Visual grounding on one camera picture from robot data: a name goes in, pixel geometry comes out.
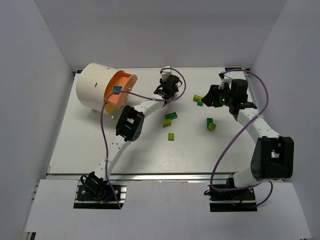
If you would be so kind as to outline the long lime lego brick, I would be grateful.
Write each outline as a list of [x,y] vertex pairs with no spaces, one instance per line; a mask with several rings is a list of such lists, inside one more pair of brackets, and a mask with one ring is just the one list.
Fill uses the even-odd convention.
[[202,97],[201,97],[201,96],[196,95],[196,94],[193,96],[193,101],[194,101],[194,102],[198,102],[198,101],[201,101],[201,100],[202,100]]

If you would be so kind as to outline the green three-stud lego plate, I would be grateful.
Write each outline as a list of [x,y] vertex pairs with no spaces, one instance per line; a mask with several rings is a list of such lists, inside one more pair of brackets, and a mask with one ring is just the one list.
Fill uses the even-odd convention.
[[174,120],[174,119],[177,119],[178,118],[178,115],[176,112],[172,112],[172,113],[169,113],[169,114],[166,114],[165,115],[165,119],[168,120],[168,119],[171,119],[171,120]]

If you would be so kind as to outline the teal lego brick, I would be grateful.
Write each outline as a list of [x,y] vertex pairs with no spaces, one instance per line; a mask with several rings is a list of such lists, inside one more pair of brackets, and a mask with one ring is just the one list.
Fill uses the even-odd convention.
[[118,86],[118,85],[115,85],[114,87],[113,87],[113,92],[119,92],[119,91],[121,91],[122,90],[122,86]]

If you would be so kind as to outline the cream cylindrical sorting container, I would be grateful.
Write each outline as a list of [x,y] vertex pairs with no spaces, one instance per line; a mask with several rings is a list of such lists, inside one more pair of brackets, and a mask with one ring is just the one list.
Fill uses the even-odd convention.
[[87,65],[76,82],[76,95],[80,103],[90,109],[101,111],[107,86],[119,71],[98,63]]

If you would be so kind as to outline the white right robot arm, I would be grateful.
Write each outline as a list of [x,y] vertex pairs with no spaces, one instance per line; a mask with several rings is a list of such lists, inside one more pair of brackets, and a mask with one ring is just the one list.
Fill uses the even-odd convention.
[[255,148],[250,165],[227,179],[227,191],[243,190],[267,180],[289,179],[294,170],[294,140],[281,136],[261,117],[257,106],[248,100],[248,82],[244,79],[212,84],[202,102],[208,107],[226,106],[247,131]]

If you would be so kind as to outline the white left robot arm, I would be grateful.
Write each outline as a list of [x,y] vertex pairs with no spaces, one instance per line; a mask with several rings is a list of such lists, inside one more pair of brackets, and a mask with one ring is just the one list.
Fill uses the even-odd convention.
[[180,88],[179,83],[183,86],[183,90],[186,90],[186,80],[183,76],[178,77],[173,74],[162,76],[159,83],[160,85],[150,97],[125,90],[115,91],[107,96],[109,99],[115,94],[126,93],[142,98],[144,101],[135,106],[126,105],[124,107],[116,124],[111,146],[108,146],[103,114],[100,114],[100,127],[106,150],[105,157],[94,171],[80,177],[84,191],[94,200],[105,201],[108,198],[118,200],[115,189],[110,183],[110,175],[124,150],[139,138],[146,117],[182,97],[182,95],[175,96]]

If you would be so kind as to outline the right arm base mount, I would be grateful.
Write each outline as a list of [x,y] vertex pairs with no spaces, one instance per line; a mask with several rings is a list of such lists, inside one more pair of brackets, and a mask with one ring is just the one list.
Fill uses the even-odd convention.
[[255,192],[252,188],[237,191],[217,191],[208,186],[203,193],[209,197],[213,213],[257,212]]

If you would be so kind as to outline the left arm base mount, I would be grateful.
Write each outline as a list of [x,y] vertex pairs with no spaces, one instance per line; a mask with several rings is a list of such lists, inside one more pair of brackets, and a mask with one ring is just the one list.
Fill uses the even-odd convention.
[[93,191],[89,190],[88,187],[80,183],[76,190],[73,208],[83,210],[120,209],[109,185],[106,185],[98,194],[95,194]]

